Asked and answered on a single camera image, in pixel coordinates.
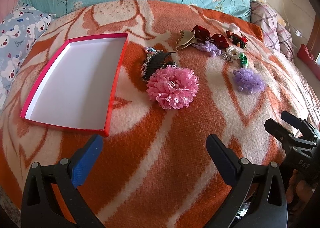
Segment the person's right hand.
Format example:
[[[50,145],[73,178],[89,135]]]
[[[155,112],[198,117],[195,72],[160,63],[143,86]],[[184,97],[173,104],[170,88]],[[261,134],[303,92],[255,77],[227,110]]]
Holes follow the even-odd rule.
[[[286,192],[286,200],[290,205],[288,207],[289,222],[294,222],[300,216],[315,192],[317,185],[317,183],[309,185],[297,169],[293,170]]]

